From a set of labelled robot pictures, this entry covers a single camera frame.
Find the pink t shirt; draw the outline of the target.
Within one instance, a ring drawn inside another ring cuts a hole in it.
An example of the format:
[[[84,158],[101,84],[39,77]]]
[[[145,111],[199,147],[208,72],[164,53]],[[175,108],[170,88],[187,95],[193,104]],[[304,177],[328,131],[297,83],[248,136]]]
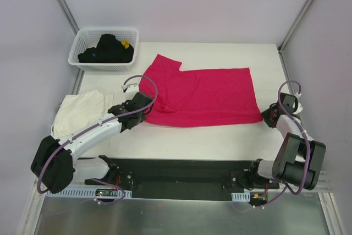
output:
[[[147,122],[208,127],[262,121],[249,68],[181,71],[181,62],[157,55],[139,89],[156,97]]]

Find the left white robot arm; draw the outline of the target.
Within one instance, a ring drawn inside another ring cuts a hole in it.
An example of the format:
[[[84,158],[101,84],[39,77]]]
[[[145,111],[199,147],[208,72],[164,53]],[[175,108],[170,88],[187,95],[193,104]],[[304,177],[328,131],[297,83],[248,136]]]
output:
[[[112,106],[97,121],[75,133],[60,139],[51,135],[43,138],[30,166],[38,178],[37,191],[55,194],[71,183],[84,183],[94,178],[105,185],[112,184],[116,179],[117,165],[111,159],[105,155],[82,159],[82,155],[145,121],[154,102],[154,98],[137,92],[132,99]]]

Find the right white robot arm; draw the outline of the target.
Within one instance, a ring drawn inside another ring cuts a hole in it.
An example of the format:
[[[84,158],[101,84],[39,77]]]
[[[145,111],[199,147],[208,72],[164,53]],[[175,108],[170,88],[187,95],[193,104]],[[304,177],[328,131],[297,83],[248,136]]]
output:
[[[273,161],[257,159],[252,162],[246,173],[249,189],[261,188],[269,181],[306,190],[315,188],[326,146],[304,131],[301,120],[295,114],[299,108],[296,96],[281,92],[278,101],[261,113],[267,126],[281,133],[283,142]]]

